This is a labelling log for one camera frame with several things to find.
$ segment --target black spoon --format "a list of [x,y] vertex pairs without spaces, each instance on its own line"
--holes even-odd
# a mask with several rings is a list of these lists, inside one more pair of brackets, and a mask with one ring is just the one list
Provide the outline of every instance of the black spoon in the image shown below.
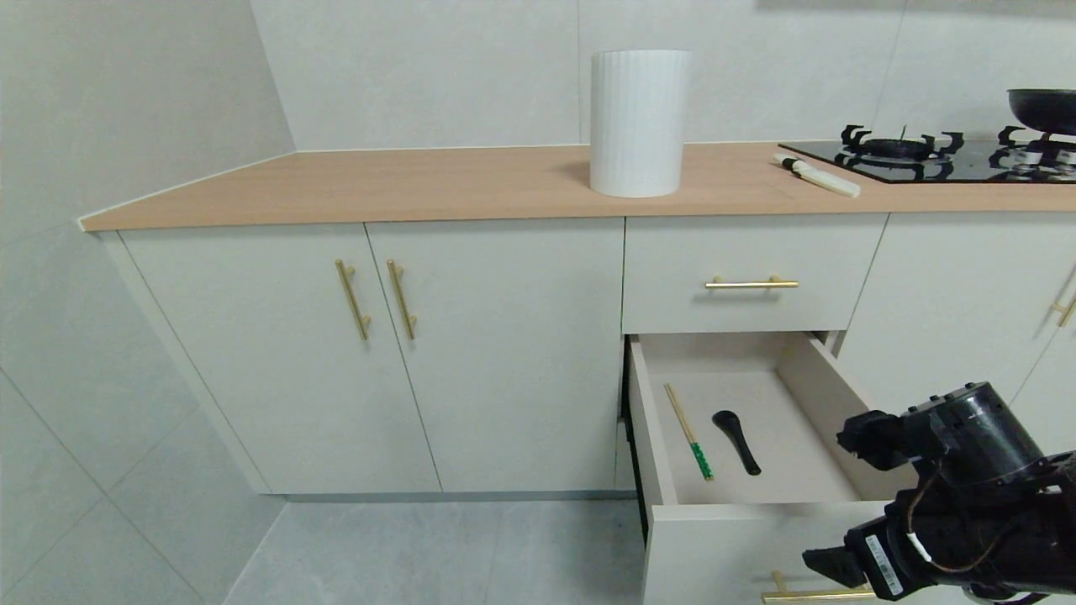
[[736,412],[721,410],[713,414],[712,420],[713,424],[717,424],[718,428],[724,431],[725,435],[728,435],[728,438],[733,440],[736,453],[740,455],[740,461],[744,463],[744,470],[747,470],[748,475],[762,475],[762,468],[751,455],[751,448],[747,447],[747,439],[744,437],[744,430],[740,427],[739,417],[736,416]]

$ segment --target gas stove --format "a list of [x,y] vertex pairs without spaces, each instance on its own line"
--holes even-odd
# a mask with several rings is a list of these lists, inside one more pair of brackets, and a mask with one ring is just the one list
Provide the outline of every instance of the gas stove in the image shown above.
[[1042,133],[1031,141],[1006,126],[996,140],[965,140],[943,131],[919,139],[874,139],[851,124],[839,141],[801,141],[780,146],[884,183],[1076,184],[1076,143]]

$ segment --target white ribbed vase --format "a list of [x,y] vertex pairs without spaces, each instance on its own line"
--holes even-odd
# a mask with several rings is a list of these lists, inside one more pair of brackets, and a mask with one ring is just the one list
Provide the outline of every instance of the white ribbed vase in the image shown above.
[[591,59],[591,188],[656,197],[680,187],[691,53],[615,51]]

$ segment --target cable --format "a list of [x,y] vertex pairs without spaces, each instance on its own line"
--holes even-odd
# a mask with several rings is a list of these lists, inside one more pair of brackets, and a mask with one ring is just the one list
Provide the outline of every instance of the cable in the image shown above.
[[[916,547],[916,550],[919,551],[919,554],[922,555],[924,561],[926,561],[937,569],[940,569],[948,574],[963,574],[965,572],[971,572],[972,569],[978,567],[983,561],[989,559],[990,554],[994,551],[995,548],[997,548],[997,545],[1001,543],[1002,538],[1005,537],[1008,531],[1002,530],[1001,532],[997,532],[997,535],[994,537],[993,541],[990,543],[990,546],[988,546],[986,550],[982,551],[982,554],[979,554],[979,557],[977,557],[975,561],[972,561],[967,565],[949,567],[938,563],[937,561],[934,561],[931,554],[923,547],[922,543],[919,541],[919,538],[916,536],[916,532],[911,529],[911,518],[912,515],[915,515],[916,506],[918,506],[919,502],[923,500],[923,496],[926,494],[926,492],[934,484],[934,481],[936,481],[940,475],[942,475],[942,460],[938,460],[937,464],[934,467],[934,474],[931,475],[931,478],[928,479],[925,483],[923,483],[923,487],[919,489],[919,492],[916,493],[916,496],[911,498],[911,504],[908,505],[908,513],[906,517],[905,531],[908,535],[908,539],[911,541],[912,546]],[[1035,601],[1029,601],[1028,603],[1021,603],[1020,605],[1031,605],[1032,603],[1035,603]]]

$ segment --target open drawer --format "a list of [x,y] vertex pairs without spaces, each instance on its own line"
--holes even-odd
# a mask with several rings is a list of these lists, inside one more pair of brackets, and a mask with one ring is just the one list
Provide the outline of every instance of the open drawer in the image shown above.
[[[801,333],[645,335],[629,337],[628,355],[629,421],[649,526],[643,603],[756,604],[778,590],[775,571],[791,592],[846,592],[808,569],[801,553],[840,545],[848,529],[914,487],[916,475],[908,467],[876,470],[837,446],[845,419],[868,406],[829,351]],[[712,481],[703,478],[665,383]],[[761,475],[747,474],[711,422],[723,409],[739,416]],[[925,592],[935,603],[943,596]]]

